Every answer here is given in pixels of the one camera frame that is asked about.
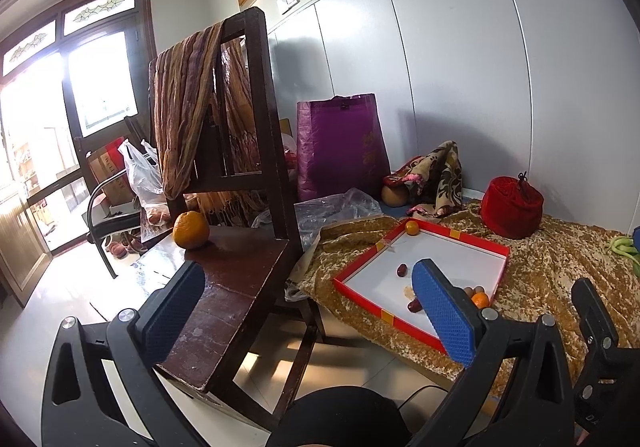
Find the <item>brown patterned cloth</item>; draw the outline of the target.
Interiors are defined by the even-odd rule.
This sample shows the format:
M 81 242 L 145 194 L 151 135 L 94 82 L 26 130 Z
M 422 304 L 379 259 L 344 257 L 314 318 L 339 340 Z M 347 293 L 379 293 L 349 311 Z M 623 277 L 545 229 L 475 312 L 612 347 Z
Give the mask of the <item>brown patterned cloth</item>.
M 463 208 L 462 167 L 458 145 L 446 141 L 427 155 L 416 156 L 383 180 L 386 206 L 407 206 L 417 220 L 437 220 Z

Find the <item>brown velvet blanket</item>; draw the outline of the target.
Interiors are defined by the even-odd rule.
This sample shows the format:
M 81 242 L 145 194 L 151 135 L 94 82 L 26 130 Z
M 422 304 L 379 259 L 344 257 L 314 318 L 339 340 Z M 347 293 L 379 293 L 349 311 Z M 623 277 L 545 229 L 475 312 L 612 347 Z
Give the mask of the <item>brown velvet blanket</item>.
M 395 354 L 408 366 L 438 380 L 454 381 L 460 365 L 445 354 L 416 341 L 388 323 L 368 315 L 336 291 L 334 277 L 353 259 L 381 240 L 398 221 L 390 215 L 333 223 L 320 230 L 314 245 L 292 273 L 299 290 L 367 340 Z M 614 230 L 565 222 L 546 215 L 540 228 L 523 240 L 499 237 L 480 220 L 480 206 L 447 216 L 442 225 L 495 241 L 510 254 L 497 290 L 495 307 L 506 317 L 533 321 L 549 313 L 558 322 L 570 375 L 577 377 L 587 352 L 578 326 L 570 289 L 588 278 L 597 289 L 618 334 L 621 347 L 639 344 L 639 278 L 628 259 L 613 253 L 608 244 Z

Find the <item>red velvet drawstring pouch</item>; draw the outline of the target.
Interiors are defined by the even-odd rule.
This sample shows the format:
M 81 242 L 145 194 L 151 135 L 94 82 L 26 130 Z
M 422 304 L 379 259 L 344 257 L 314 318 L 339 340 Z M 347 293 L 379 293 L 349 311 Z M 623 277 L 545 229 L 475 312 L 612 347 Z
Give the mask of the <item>red velvet drawstring pouch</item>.
M 527 172 L 516 178 L 493 178 L 480 201 L 480 218 L 499 236 L 524 239 L 539 228 L 544 213 L 544 196 L 529 184 Z

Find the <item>orange on chair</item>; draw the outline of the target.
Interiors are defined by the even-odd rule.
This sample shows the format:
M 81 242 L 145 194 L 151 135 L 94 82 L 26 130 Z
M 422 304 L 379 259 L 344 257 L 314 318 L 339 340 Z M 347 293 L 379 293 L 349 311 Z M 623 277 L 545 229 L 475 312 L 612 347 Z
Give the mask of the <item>orange on chair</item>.
M 172 227 L 172 239 L 178 247 L 191 250 L 204 245 L 209 237 L 206 217 L 196 211 L 181 213 Z

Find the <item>clear plastic bag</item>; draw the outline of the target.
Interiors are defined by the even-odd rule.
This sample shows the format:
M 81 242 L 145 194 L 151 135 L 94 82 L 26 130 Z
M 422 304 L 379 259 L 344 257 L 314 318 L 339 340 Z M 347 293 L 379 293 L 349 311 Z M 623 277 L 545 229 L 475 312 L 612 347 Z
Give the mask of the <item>clear plastic bag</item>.
M 300 243 L 306 252 L 326 225 L 382 215 L 378 201 L 351 188 L 346 193 L 300 201 L 294 204 Z

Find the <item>orange tangerine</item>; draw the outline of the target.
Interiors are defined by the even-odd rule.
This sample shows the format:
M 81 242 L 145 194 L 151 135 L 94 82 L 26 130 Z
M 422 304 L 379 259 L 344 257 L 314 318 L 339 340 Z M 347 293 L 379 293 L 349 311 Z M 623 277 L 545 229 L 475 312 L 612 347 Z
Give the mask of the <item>orange tangerine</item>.
M 474 293 L 471 297 L 471 300 L 479 309 L 484 309 L 490 306 L 490 299 L 488 297 L 488 294 L 485 292 Z
M 420 231 L 420 225 L 416 221 L 410 220 L 405 224 L 405 232 L 408 233 L 409 236 L 419 235 Z

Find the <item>cardboard box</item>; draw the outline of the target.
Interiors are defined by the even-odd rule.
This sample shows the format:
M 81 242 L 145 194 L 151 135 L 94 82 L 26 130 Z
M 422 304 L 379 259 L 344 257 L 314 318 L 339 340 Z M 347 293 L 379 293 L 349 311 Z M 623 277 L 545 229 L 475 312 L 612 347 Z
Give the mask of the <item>cardboard box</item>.
M 89 167 L 98 183 L 108 180 L 116 173 L 125 171 L 124 158 L 118 147 L 125 141 L 124 137 L 118 137 L 110 144 L 106 144 L 88 155 Z M 106 199 L 111 206 L 119 206 L 134 200 L 134 193 L 129 187 L 128 178 L 122 175 L 120 178 L 107 183 L 103 187 Z

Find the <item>striped brown scarf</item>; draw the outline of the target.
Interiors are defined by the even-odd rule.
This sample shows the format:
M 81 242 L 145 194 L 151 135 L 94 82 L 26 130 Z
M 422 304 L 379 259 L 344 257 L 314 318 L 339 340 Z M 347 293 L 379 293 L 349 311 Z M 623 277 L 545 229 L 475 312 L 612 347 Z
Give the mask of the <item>striped brown scarf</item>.
M 175 200 L 190 180 L 188 167 L 195 159 L 207 115 L 218 123 L 215 59 L 220 58 L 222 90 L 231 138 L 232 158 L 239 172 L 259 169 L 259 149 L 250 77 L 241 44 L 221 41 L 222 22 L 191 34 L 149 64 L 153 91 L 153 126 L 158 168 L 164 195 Z

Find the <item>black metal chair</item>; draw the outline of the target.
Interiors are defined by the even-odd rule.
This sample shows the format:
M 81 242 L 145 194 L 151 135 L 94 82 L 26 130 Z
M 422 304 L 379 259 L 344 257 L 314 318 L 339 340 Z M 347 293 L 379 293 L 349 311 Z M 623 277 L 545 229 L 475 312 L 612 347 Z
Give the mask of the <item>black metal chair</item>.
M 140 124 L 137 116 L 126 116 L 100 135 L 106 137 L 103 146 L 122 136 L 139 150 L 142 150 L 142 141 L 146 140 L 144 127 Z M 91 152 L 87 152 L 85 156 L 85 163 L 88 167 L 88 155 L 90 154 Z M 106 181 L 96 182 L 96 188 L 93 189 L 88 200 L 87 211 L 82 215 L 88 228 L 86 239 L 96 246 L 108 274 L 112 278 L 116 278 L 117 274 L 110 261 L 110 257 L 113 255 L 111 245 L 120 245 L 120 248 L 116 250 L 116 259 L 126 256 L 130 245 L 134 253 L 141 254 L 142 252 L 140 243 L 132 243 L 139 238 L 139 235 L 134 236 L 132 233 L 140 229 L 140 204 L 137 196 L 134 195 L 134 200 L 126 204 L 111 206 L 110 201 L 103 193 L 103 187 L 107 183 L 122 175 L 126 175 L 126 170 L 116 173 Z

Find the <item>white plastic bag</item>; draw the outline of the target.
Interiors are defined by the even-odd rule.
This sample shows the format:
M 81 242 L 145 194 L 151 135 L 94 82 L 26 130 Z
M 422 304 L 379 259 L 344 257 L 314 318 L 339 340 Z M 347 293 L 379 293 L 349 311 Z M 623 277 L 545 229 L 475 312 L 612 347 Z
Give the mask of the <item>white plastic bag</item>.
M 171 230 L 171 217 L 160 178 L 157 150 L 146 141 L 141 145 L 144 152 L 125 140 L 118 151 L 124 158 L 129 186 L 140 204 L 141 240 L 148 243 Z

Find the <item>dark wooden chair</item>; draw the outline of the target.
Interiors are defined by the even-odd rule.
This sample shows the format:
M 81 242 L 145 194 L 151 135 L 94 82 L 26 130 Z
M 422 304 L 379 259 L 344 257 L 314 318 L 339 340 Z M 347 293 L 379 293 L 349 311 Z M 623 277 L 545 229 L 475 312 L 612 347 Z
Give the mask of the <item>dark wooden chair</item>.
M 186 212 L 186 199 L 194 196 L 207 219 L 206 244 L 188 253 L 204 269 L 205 290 L 162 368 L 186 392 L 272 430 L 294 401 L 324 330 L 316 304 L 284 300 L 285 282 L 302 255 L 302 244 L 274 98 L 265 14 L 252 7 L 222 23 L 221 41 L 241 44 L 250 77 L 259 169 L 235 169 L 224 70 L 216 58 L 220 121 L 206 116 L 186 190 L 175 200 L 165 197 L 173 218 Z M 277 404 L 266 409 L 235 377 L 273 314 L 301 321 L 305 332 Z

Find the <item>purple shopping bag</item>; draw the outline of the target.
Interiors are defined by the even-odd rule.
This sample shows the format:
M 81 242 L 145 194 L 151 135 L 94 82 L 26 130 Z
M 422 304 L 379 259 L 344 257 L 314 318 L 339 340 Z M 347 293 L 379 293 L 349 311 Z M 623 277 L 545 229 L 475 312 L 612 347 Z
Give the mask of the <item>purple shopping bag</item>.
M 372 93 L 297 104 L 297 193 L 300 200 L 357 188 L 378 196 L 390 174 Z

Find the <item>white yam chunk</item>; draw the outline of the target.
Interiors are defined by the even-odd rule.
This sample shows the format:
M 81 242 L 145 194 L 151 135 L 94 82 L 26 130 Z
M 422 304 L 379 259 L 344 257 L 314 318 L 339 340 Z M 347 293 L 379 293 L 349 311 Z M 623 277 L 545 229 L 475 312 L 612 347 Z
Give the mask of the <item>white yam chunk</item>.
M 408 300 L 413 300 L 416 297 L 416 293 L 414 293 L 414 291 L 413 291 L 413 289 L 411 287 L 405 287 L 404 288 L 404 296 Z

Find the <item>wooden framed door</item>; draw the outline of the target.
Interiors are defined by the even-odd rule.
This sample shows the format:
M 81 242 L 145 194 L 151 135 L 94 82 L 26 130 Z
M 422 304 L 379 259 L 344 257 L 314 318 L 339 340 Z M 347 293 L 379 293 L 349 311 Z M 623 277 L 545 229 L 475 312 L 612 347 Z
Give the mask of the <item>wooden framed door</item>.
M 107 147 L 149 124 L 151 0 L 63 0 L 1 43 L 1 292 L 25 305 L 82 218 Z

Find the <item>red white box tray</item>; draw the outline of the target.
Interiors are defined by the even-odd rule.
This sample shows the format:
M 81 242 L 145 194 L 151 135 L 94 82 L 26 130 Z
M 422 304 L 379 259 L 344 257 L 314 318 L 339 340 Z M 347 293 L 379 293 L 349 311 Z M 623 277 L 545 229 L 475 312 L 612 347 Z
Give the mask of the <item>red white box tray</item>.
M 398 224 L 374 245 L 348 263 L 334 277 L 335 289 L 347 299 L 438 352 L 444 352 L 436 330 L 424 311 L 411 313 L 404 288 L 411 287 L 412 267 L 420 259 L 432 259 L 456 287 L 484 287 L 495 297 L 506 269 L 509 248 L 444 226 L 417 222 L 419 235 L 409 236 Z M 400 264 L 408 267 L 399 277 Z

